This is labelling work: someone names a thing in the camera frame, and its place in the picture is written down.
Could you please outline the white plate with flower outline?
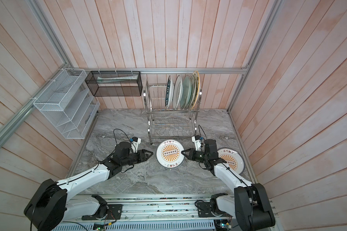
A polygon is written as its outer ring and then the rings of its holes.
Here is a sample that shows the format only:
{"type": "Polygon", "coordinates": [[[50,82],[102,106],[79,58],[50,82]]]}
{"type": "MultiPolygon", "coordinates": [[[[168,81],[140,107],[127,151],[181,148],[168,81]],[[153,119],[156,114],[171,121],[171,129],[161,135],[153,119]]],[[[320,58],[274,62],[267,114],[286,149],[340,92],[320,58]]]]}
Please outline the white plate with flower outline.
{"type": "Polygon", "coordinates": [[[173,109],[176,110],[180,103],[183,91],[182,77],[180,75],[177,76],[175,85],[174,85],[174,93],[173,93],[173,109]]]}

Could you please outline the pale green plate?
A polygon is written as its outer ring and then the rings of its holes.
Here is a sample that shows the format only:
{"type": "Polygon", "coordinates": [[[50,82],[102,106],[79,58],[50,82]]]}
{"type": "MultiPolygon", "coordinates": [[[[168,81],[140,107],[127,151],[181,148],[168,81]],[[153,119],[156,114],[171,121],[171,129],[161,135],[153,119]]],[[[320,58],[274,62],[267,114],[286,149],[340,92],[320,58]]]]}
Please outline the pale green plate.
{"type": "Polygon", "coordinates": [[[180,108],[181,109],[186,109],[187,104],[190,100],[190,94],[191,94],[191,88],[192,88],[192,83],[191,83],[191,77],[192,75],[186,75],[184,80],[183,80],[183,92],[182,92],[182,97],[180,100],[180,108]]]}

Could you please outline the dark-rim lettered white plate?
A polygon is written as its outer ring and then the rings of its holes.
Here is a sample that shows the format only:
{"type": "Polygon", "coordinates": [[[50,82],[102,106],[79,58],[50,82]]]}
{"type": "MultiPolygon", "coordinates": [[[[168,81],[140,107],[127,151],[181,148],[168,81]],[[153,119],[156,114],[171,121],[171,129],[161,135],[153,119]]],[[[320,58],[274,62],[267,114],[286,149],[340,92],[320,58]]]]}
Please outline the dark-rim lettered white plate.
{"type": "Polygon", "coordinates": [[[165,109],[168,110],[173,102],[174,83],[171,76],[168,77],[165,95],[165,109]]]}

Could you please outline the cat and stars orange-rim plate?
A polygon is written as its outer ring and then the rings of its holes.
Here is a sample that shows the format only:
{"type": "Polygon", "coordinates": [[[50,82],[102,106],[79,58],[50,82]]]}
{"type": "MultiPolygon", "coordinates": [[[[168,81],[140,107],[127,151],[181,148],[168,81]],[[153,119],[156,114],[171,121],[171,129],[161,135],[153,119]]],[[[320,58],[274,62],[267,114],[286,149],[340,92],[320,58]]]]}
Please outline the cat and stars orange-rim plate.
{"type": "Polygon", "coordinates": [[[198,71],[195,71],[193,73],[193,76],[194,76],[194,79],[195,79],[195,84],[196,84],[196,93],[195,93],[195,100],[193,101],[193,107],[195,106],[195,104],[197,103],[198,101],[198,97],[199,97],[199,94],[200,94],[200,75],[199,75],[199,72],[198,71]]]}

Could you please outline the cream plate with berry sprigs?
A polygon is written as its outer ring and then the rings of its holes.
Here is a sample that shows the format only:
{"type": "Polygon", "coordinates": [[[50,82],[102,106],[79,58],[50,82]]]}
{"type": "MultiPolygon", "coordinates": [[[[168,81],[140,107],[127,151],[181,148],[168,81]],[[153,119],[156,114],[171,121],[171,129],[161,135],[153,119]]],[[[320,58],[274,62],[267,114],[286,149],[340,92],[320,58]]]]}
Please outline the cream plate with berry sprigs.
{"type": "Polygon", "coordinates": [[[195,77],[194,77],[193,75],[191,75],[190,79],[191,79],[191,83],[192,83],[192,88],[191,88],[190,101],[189,101],[189,104],[188,104],[188,109],[189,109],[189,110],[192,109],[192,103],[194,102],[195,93],[196,93],[196,81],[195,81],[195,77]]]}

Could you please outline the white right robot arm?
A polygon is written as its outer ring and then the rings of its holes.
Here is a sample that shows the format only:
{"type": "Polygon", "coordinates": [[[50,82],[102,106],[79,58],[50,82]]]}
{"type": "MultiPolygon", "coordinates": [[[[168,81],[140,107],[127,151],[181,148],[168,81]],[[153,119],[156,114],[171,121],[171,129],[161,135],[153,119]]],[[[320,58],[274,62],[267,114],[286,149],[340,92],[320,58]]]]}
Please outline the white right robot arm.
{"type": "Polygon", "coordinates": [[[243,231],[257,231],[276,224],[265,187],[236,173],[219,157],[216,140],[196,135],[195,148],[181,152],[188,160],[203,163],[205,168],[233,190],[234,195],[217,194],[211,199],[213,213],[227,213],[236,218],[243,231]]]}

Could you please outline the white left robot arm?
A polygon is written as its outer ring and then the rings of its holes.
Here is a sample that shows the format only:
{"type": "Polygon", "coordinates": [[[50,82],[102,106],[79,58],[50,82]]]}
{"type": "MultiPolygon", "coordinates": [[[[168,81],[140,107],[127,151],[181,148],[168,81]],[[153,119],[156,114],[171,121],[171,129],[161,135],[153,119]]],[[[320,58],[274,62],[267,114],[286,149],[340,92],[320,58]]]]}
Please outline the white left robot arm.
{"type": "Polygon", "coordinates": [[[45,180],[24,209],[30,226],[35,226],[39,231],[51,231],[61,222],[73,218],[87,216],[105,220],[109,206],[103,197],[93,194],[87,199],[75,200],[74,196],[97,183],[111,179],[124,166],[133,168],[153,156],[152,151],[139,150],[137,147],[136,142],[123,141],[95,167],[67,179],[45,180]]]}

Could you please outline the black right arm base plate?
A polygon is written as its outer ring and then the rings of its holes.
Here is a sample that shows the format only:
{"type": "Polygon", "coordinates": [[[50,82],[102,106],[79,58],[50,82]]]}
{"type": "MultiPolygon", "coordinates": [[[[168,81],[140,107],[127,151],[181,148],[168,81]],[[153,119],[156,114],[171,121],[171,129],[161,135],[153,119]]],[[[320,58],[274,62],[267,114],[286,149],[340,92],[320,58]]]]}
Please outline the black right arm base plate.
{"type": "Polygon", "coordinates": [[[194,203],[194,206],[197,208],[198,216],[200,218],[209,218],[209,217],[227,217],[233,218],[230,214],[222,212],[215,209],[215,204],[212,202],[204,202],[198,200],[194,203]]]}

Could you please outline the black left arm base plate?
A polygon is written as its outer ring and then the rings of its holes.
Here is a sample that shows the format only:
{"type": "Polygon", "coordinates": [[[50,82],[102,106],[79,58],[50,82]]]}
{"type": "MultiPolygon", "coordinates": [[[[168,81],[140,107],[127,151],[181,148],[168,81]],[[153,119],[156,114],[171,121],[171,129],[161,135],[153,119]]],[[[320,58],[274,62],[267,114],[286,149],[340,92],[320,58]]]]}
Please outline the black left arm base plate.
{"type": "Polygon", "coordinates": [[[119,220],[122,207],[122,204],[101,205],[94,215],[82,216],[82,220],[119,220]]]}

